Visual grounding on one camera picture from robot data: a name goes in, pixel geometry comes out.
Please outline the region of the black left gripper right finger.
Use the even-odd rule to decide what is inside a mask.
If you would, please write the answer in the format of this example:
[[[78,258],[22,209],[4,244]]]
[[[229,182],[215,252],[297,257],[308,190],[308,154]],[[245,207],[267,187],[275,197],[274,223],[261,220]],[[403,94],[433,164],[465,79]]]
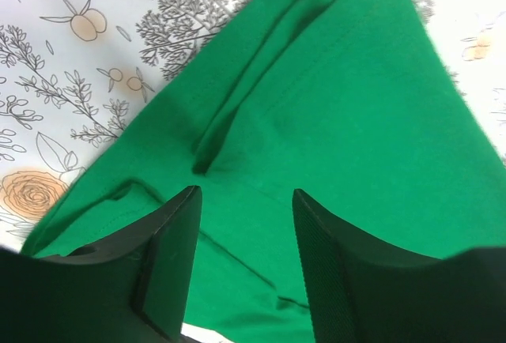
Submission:
[[[505,249],[446,259],[387,243],[303,190],[293,221],[317,342],[502,342]]]

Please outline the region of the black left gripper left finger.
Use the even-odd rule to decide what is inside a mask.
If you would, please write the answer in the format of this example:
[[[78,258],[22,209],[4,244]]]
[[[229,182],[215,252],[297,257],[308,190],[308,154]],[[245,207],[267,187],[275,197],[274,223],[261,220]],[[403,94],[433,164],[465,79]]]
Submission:
[[[185,342],[202,190],[67,256],[1,251],[4,342]]]

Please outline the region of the green t shirt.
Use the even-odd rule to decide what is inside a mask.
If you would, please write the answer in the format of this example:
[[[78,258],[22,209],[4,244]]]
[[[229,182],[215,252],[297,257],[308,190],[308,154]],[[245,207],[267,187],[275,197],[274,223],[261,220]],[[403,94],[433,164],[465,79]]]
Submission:
[[[202,188],[185,319],[313,339],[292,194],[411,251],[505,242],[505,169],[411,0],[252,0],[26,239],[69,254]]]

